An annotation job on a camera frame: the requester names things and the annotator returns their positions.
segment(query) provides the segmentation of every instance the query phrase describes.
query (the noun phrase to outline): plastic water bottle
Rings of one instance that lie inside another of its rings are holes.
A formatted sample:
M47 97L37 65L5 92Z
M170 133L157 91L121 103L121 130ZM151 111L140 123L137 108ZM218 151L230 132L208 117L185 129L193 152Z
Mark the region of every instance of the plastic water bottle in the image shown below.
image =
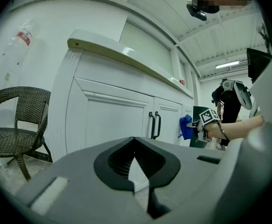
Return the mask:
M3 55L17 65L21 64L29 50L30 44L38 34L39 26L33 19L23 23L4 49Z

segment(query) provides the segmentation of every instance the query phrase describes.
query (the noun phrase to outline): small red sticker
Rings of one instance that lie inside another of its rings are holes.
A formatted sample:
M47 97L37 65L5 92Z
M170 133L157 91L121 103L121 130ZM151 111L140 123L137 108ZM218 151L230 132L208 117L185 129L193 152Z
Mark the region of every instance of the small red sticker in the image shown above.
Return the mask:
M27 46L29 46L30 44L30 39L29 37L27 37L23 32L18 32L16 34L16 36L20 37L21 39L23 39L25 41L25 43L27 44Z

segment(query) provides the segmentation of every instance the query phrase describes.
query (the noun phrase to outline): blue cloth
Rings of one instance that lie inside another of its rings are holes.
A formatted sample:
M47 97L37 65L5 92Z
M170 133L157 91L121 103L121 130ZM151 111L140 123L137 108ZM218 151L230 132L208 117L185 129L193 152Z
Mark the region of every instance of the blue cloth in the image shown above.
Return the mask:
M179 119L179 125L181 126L181 133L184 140L191 139L193 136L193 128L187 127L188 123L192 123L192 117L188 114Z

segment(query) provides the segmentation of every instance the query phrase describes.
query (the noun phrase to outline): dark brown wicker chair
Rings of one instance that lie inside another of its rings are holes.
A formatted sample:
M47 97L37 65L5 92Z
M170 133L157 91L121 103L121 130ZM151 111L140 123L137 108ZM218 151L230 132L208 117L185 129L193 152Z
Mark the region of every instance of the dark brown wicker chair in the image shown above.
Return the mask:
M49 104L50 92L33 87L12 87L0 90L0 104L18 97L14 128L0 128L0 157L15 157L26 180L30 179L23 155L29 155L44 145L51 153L44 141L43 133L47 127L48 116L43 117L46 104ZM37 132L18 129L18 121L38 124Z

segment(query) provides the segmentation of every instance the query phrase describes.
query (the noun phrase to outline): person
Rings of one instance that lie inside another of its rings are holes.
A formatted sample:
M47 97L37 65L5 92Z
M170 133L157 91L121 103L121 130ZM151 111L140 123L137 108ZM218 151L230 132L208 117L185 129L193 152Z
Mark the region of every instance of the person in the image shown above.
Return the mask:
M227 79L223 79L220 86L211 94L213 101L217 107L217 113L222 121L222 124L235 123L241 108L241 104L237 98L237 95L234 90L225 91L222 83ZM223 108L223 119L221 116L221 102L224 103ZM229 141L222 140L221 144L216 147L222 150L222 145L228 146Z
M246 138L248 133L257 127L261 127L264 124L264 119L262 115L258 115L256 117L237 122L232 124L221 124L222 129L225 132L225 135L229 140L234 140L238 138ZM204 127L204 130L207 132L207 137L217 138L225 140L225 136L223 135L219 125L217 123L209 123Z

